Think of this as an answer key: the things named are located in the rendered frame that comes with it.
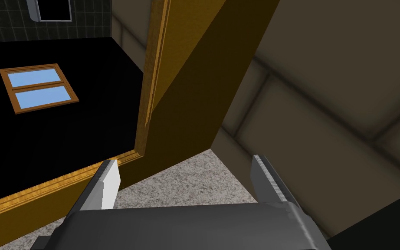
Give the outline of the wooden framed window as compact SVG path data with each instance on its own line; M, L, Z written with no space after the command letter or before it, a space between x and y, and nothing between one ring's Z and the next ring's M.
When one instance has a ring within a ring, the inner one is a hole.
M79 102L59 65L0 69L15 114Z

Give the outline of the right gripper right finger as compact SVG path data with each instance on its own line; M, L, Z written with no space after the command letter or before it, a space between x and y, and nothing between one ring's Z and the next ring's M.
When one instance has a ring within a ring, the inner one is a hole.
M259 155L252 156L250 179L259 203L287 202L288 196Z

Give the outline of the brown wooden door leaf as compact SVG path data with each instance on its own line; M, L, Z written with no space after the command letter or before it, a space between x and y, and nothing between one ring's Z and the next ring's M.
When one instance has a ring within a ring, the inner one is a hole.
M209 149L280 0L153 0L121 188Z

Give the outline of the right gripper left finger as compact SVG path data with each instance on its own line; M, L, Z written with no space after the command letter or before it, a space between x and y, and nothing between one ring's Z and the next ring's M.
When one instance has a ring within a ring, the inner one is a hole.
M117 160L103 161L79 197L79 211L112 209L120 182Z

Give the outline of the white framed dark mirror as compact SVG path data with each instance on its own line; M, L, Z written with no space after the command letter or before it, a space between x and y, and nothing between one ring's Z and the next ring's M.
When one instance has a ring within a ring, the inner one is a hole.
M70 0L26 0L29 15L35 22L71 22Z

